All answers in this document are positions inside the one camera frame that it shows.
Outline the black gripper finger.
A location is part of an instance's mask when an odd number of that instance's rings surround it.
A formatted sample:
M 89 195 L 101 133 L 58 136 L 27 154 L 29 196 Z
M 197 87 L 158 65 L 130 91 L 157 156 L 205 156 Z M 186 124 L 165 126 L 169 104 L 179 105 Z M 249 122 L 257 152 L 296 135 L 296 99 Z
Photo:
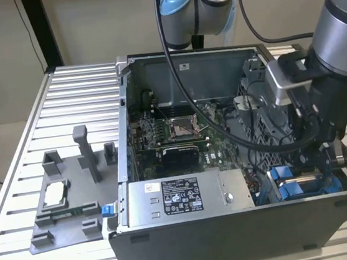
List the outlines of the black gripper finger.
M 332 143 L 322 143 L 319 147 L 322 154 L 322 168 L 324 178 L 332 176 L 333 170 L 347 167 L 347 156 L 343 153 L 341 140 Z
M 320 151 L 296 152 L 292 155 L 293 168 L 300 173 L 313 172 L 320 169 Z

